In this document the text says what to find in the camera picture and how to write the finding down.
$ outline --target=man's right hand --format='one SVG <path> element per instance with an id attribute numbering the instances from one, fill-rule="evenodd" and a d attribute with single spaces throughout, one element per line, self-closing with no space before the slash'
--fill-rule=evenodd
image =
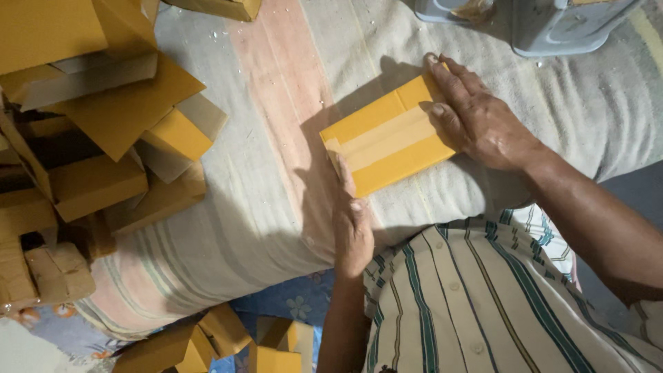
<path id="1" fill-rule="evenodd" d="M 522 171 L 538 155 L 551 151 L 504 101 L 490 93 L 476 73 L 442 54 L 439 58 L 428 54 L 426 64 L 448 102 L 434 104 L 433 115 L 458 150 L 504 171 Z"/>

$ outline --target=fingernail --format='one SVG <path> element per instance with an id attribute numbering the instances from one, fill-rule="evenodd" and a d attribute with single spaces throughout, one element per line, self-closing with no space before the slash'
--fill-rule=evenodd
<path id="1" fill-rule="evenodd" d="M 438 60 L 437 57 L 435 57 L 434 54 L 429 54 L 426 56 L 426 63 L 428 64 L 428 68 L 431 68 L 433 65 L 439 63 L 440 61 Z"/>
<path id="2" fill-rule="evenodd" d="M 357 201 L 350 202 L 350 208 L 354 211 L 361 211 L 361 203 Z"/>
<path id="3" fill-rule="evenodd" d="M 438 117 L 439 117 L 439 116 L 442 116 L 442 114 L 444 114 L 444 105 L 442 105 L 442 104 L 439 103 L 439 102 L 436 102 L 436 103 L 433 105 L 433 109 L 432 109 L 432 111 L 433 111 L 433 114 L 435 114 L 435 116 L 438 116 Z"/>

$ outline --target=blanket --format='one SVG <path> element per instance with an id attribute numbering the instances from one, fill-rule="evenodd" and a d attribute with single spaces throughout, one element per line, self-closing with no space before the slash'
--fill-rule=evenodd
<path id="1" fill-rule="evenodd" d="M 414 0 L 263 1 L 241 23 L 176 7 L 159 47 L 231 119 L 202 162 L 205 200 L 118 239 L 77 310 L 124 340 L 333 265 L 336 175 L 318 135 L 422 72 L 426 52 L 476 71 L 545 144 L 596 181 L 661 160 L 663 13 L 650 0 L 595 52 L 527 59 L 510 2 L 478 27 L 423 23 Z M 435 222 L 527 202 L 514 175 L 465 155 L 369 196 L 380 246 Z"/>

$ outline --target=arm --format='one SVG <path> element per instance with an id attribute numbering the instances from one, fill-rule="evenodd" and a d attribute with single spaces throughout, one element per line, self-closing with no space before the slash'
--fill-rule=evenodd
<path id="1" fill-rule="evenodd" d="M 334 206 L 336 281 L 323 326 L 318 373 L 360 371 L 366 356 L 371 321 L 364 316 L 363 271 L 373 257 L 375 243 L 366 202 L 353 198 L 355 184 L 347 163 L 339 157 L 341 183 Z"/>
<path id="2" fill-rule="evenodd" d="M 427 63 L 449 100 L 434 105 L 434 115 L 459 149 L 518 173 L 566 242 L 626 305 L 663 300 L 661 233 L 535 138 L 475 73 L 444 56 Z"/>

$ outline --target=hand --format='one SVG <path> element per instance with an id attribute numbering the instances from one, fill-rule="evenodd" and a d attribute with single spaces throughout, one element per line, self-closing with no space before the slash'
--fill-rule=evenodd
<path id="1" fill-rule="evenodd" d="M 336 244 L 336 278 L 357 279 L 373 259 L 375 240 L 371 230 L 371 211 L 366 201 L 354 198 L 355 182 L 347 162 L 337 156 L 341 186 L 333 212 Z"/>
<path id="2" fill-rule="evenodd" d="M 476 73 L 443 55 L 429 54 L 426 64 L 448 101 L 434 104 L 433 115 L 460 151 L 504 171 L 521 171 L 534 154 L 550 151 Z"/>

